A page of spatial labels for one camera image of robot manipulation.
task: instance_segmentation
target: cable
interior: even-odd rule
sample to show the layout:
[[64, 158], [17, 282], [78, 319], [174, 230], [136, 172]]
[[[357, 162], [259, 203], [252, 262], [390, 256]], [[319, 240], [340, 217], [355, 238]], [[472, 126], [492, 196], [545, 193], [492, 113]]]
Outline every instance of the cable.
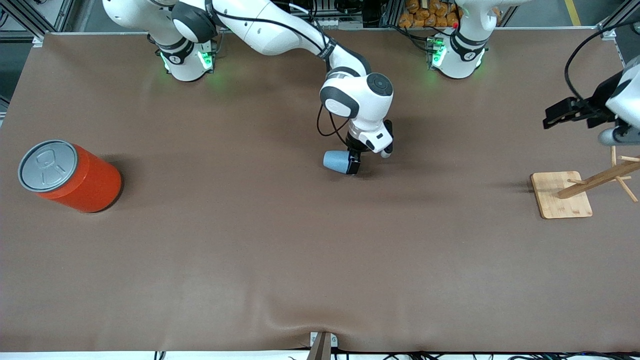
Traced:
[[308, 36], [306, 36], [305, 34], [301, 33], [300, 31], [290, 27], [289, 25], [286, 24], [282, 24], [281, 22], [277, 22], [277, 21], [273, 21], [273, 20], [269, 20], [269, 19], [251, 19], [248, 17], [239, 17], [239, 16], [233, 16], [233, 15], [227, 15], [226, 13], [221, 13], [219, 11], [217, 11], [216, 9], [213, 9], [213, 12], [217, 15], [217, 16], [222, 16], [222, 17], [226, 17], [228, 19], [232, 19], [232, 20], [240, 20], [240, 21], [256, 21], [256, 22], [266, 22], [268, 24], [274, 24], [277, 26], [281, 26], [285, 29], [289, 29], [291, 31], [293, 31], [294, 33], [300, 35], [301, 37], [307, 39], [307, 41], [309, 41], [311, 44], [313, 44], [315, 47], [318, 48], [318, 51], [323, 50], [322, 47], [320, 47], [320, 45], [318, 45], [315, 41], [311, 40], [311, 38], [309, 38]]
[[349, 120], [350, 120], [350, 119], [345, 120], [345, 122], [344, 122], [342, 125], [340, 125], [340, 127], [338, 127], [337, 129], [335, 129], [335, 127], [334, 127], [334, 130], [333, 130], [333, 132], [332, 132], [332, 133], [325, 134], [325, 133], [323, 133], [323, 132], [322, 132], [322, 130], [320, 130], [320, 115], [322, 114], [322, 111], [323, 111], [323, 110], [324, 110], [324, 105], [322, 105], [322, 104], [321, 104], [321, 105], [320, 105], [320, 111], [318, 112], [318, 118], [316, 119], [316, 128], [318, 129], [318, 133], [319, 133], [320, 135], [324, 136], [324, 137], [329, 137], [329, 136], [331, 136], [331, 135], [335, 135], [335, 134], [337, 134], [337, 132], [338, 132], [338, 131], [340, 131], [340, 130], [342, 130], [342, 128], [343, 128], [343, 127], [344, 127], [344, 126], [349, 122]]
[[402, 35], [406, 36], [407, 38], [409, 38], [409, 40], [411, 40], [411, 42], [413, 43], [413, 45], [414, 45], [415, 47], [417, 47], [418, 49], [420, 49], [420, 50], [422, 50], [422, 51], [424, 51], [424, 52], [426, 52], [426, 53], [434, 53], [434, 51], [433, 51], [433, 50], [426, 49], [424, 46], [420, 45], [420, 44], [416, 41], [416, 40], [420, 40], [420, 41], [427, 41], [427, 37], [419, 37], [419, 36], [416, 36], [416, 35], [409, 34], [409, 31], [408, 31], [408, 30], [406, 30], [406, 29], [402, 29], [402, 28], [399, 28], [399, 27], [397, 27], [397, 26], [395, 26], [395, 25], [391, 25], [391, 24], [383, 25], [382, 27], [383, 27], [383, 28], [392, 28], [392, 29], [396, 29], [396, 30], [398, 30], [398, 32], [400, 32], [400, 34], [402, 34]]
[[214, 55], [217, 55], [220, 50], [222, 50], [222, 43], [225, 41], [225, 32], [223, 31], [222, 34], [220, 34], [220, 42], [218, 42], [218, 44], [216, 45], [216, 52], [213, 53]]
[[460, 12], [459, 12], [460, 7], [458, 7], [458, 4], [456, 4], [456, 0], [451, 0], [451, 1], [452, 1], [453, 5], [456, 5], [455, 13], [456, 13], [456, 17], [458, 18], [458, 28], [460, 28]]
[[571, 56], [569, 57], [569, 60], [567, 60], [566, 65], [564, 66], [564, 80], [566, 81], [567, 86], [569, 86], [569, 90], [571, 90], [571, 92], [573, 92], [573, 94], [580, 100], [580, 101], [584, 101], [584, 98], [578, 93], [578, 90], [575, 89], [575, 87], [573, 86], [571, 79], [569, 78], [569, 66], [571, 65], [571, 62], [573, 61], [573, 59], [575, 58], [576, 55], [578, 55], [578, 52], [592, 39], [594, 39], [595, 37], [597, 37], [600, 34], [606, 33], [607, 31], [611, 31], [613, 29], [617, 29], [617, 28], [621, 28], [623, 26], [627, 26], [627, 25], [631, 25], [633, 26], [633, 24], [635, 24], [637, 22], [637, 20], [628, 20], [625, 22], [621, 22], [617, 25], [612, 25], [612, 26], [607, 26], [606, 28], [597, 31], [596, 33], [593, 33], [590, 37], [587, 37], [586, 39], [584, 39], [583, 42], [580, 43], [580, 45], [578, 45], [578, 47], [575, 48], [575, 50], [573, 51], [573, 53], [571, 54]]
[[0, 22], [1, 22], [0, 28], [2, 28], [6, 24], [6, 21], [8, 19], [9, 19], [9, 14], [7, 12], [5, 12], [4, 10], [0, 9]]

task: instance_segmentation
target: wooden stick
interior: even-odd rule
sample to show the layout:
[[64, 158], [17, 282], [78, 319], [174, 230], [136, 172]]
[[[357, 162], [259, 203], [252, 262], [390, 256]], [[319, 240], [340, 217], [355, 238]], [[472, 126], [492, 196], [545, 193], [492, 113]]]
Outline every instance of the wooden stick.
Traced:
[[640, 158], [631, 158], [630, 156], [618, 156], [618, 159], [624, 161], [633, 161], [634, 163], [640, 163]]
[[[623, 176], [620, 177], [620, 180], [631, 180], [630, 176]], [[574, 180], [574, 179], [569, 179], [566, 181], [567, 183], [571, 183], [571, 184], [583, 184], [585, 185], [587, 182], [585, 180]], [[618, 178], [613, 179], [613, 180], [609, 180], [610, 183], [617, 183], [618, 182]]]
[[569, 199], [572, 196], [576, 196], [579, 193], [583, 193], [587, 190], [591, 190], [596, 186], [600, 186], [604, 183], [608, 183], [610, 180], [616, 179], [616, 176], [624, 176], [636, 170], [640, 170], [640, 163], [633, 161], [626, 161], [622, 164], [616, 165], [610, 169], [599, 172], [589, 179], [586, 179], [586, 184], [575, 184], [568, 188], [558, 192], [557, 196], [560, 199]]
[[627, 193], [627, 195], [629, 195], [629, 197], [631, 198], [631, 201], [638, 202], [638, 198], [634, 195], [634, 193], [627, 186], [627, 184], [625, 184], [625, 182], [622, 180], [622, 178], [620, 176], [616, 176], [616, 180], [620, 183], [620, 186], [622, 186], [622, 188]]
[[614, 167], [618, 164], [617, 159], [618, 157], [616, 156], [616, 147], [612, 146], [611, 147], [611, 167]]

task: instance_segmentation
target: wooden stand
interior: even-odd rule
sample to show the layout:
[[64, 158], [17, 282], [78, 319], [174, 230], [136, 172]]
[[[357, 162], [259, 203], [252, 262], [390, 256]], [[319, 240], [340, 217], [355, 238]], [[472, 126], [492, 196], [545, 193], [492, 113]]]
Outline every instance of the wooden stand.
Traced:
[[[623, 163], [618, 164], [617, 160], [623, 160]], [[590, 217], [593, 212], [585, 191], [610, 182], [619, 183], [631, 200], [638, 202], [625, 184], [625, 180], [631, 178], [625, 175], [636, 170], [640, 170], [640, 156], [616, 157], [616, 148], [611, 147], [611, 168], [589, 179], [582, 180], [576, 171], [537, 172], [531, 176], [531, 182], [536, 192], [540, 215], [545, 219]]]

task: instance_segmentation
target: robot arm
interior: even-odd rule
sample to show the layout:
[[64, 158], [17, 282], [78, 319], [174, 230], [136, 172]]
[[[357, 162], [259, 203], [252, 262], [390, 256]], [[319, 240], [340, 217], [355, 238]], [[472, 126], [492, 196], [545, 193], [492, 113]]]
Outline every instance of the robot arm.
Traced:
[[349, 119], [349, 149], [340, 152], [340, 160], [336, 152], [328, 152], [327, 167], [355, 174], [361, 152], [391, 153], [390, 123], [385, 125], [384, 118], [393, 86], [383, 74], [372, 73], [364, 57], [268, 0], [181, 0], [172, 16], [178, 31], [192, 42], [206, 41], [216, 25], [225, 26], [260, 54], [306, 49], [326, 61], [329, 72], [320, 98], [328, 111]]
[[547, 108], [545, 129], [567, 121], [587, 120], [588, 128], [615, 122], [600, 133], [602, 145], [640, 145], [640, 56], [598, 85], [584, 101], [568, 97]]
[[446, 76], [462, 79], [480, 66], [484, 48], [497, 25], [496, 6], [516, 6], [531, 0], [456, 0], [463, 15], [457, 29], [438, 34], [445, 50], [433, 66]]
[[194, 44], [184, 38], [171, 21], [169, 10], [177, 0], [102, 0], [107, 15], [116, 24], [148, 31], [160, 49], [164, 66], [181, 81], [193, 81], [212, 68], [206, 57], [211, 42]]

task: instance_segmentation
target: table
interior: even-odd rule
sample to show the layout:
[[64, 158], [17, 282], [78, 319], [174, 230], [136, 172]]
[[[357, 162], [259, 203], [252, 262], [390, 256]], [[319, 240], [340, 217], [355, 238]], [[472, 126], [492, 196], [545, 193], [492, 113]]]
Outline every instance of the table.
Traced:
[[[229, 36], [215, 74], [179, 83], [143, 36], [47, 36], [0, 131], [0, 350], [298, 348], [317, 330], [354, 351], [638, 350], [637, 207], [611, 184], [593, 218], [543, 220], [529, 183], [609, 166], [599, 129], [541, 123], [591, 32], [496, 31], [459, 81], [396, 32], [332, 33], [396, 90], [395, 151], [356, 177], [322, 167], [342, 147], [316, 133], [324, 64], [304, 51]], [[589, 95], [620, 69], [597, 40], [572, 74]], [[20, 187], [50, 138], [120, 169], [111, 209]]]

